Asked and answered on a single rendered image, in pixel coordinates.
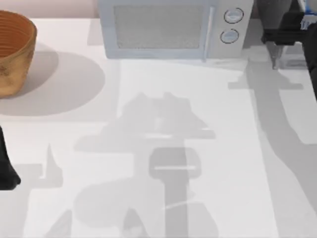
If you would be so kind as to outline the woven wooden basket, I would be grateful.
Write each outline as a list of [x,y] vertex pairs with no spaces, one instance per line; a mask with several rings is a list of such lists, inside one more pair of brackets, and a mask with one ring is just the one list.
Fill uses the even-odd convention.
[[0,98],[13,96],[24,86],[36,39],[33,21],[19,13],[0,10]]

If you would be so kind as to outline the blue and white box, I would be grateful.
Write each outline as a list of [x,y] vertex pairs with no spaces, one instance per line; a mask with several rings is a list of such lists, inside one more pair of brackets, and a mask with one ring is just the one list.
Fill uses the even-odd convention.
[[301,30],[307,30],[311,24],[317,23],[317,0],[298,0],[298,2],[304,13]]

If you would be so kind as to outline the microwave door with window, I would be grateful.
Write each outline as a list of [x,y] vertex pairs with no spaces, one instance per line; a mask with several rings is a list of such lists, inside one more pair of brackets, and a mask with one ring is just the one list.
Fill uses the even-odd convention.
[[209,0],[98,0],[109,59],[203,59]]

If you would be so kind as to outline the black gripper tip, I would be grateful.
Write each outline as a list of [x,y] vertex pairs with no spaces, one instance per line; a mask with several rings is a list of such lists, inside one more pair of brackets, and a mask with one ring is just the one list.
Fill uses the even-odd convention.
[[0,190],[14,190],[21,184],[21,178],[12,166],[0,126]]

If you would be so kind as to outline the small microwave knob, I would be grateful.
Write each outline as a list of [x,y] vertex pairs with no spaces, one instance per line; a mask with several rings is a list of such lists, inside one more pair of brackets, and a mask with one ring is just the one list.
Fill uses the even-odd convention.
[[227,29],[224,30],[220,35],[220,40],[224,44],[232,44],[235,43],[239,39],[239,32],[235,29]]

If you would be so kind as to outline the large microwave knob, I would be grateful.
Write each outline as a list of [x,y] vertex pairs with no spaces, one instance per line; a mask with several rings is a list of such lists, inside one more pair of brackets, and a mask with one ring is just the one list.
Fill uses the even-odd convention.
[[228,24],[236,24],[244,17],[244,11],[240,8],[231,8],[224,13],[224,21]]

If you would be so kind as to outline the pale microwave oven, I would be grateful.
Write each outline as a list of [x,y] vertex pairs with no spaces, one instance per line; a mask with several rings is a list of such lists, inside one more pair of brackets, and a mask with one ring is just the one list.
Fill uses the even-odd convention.
[[[211,28],[211,41],[208,59],[231,59],[240,56],[251,17],[254,0],[209,0],[214,8]],[[224,13],[231,8],[240,8],[244,11],[243,19],[236,24],[224,21]],[[235,29],[239,32],[239,39],[232,44],[224,44],[220,35],[224,30]]]

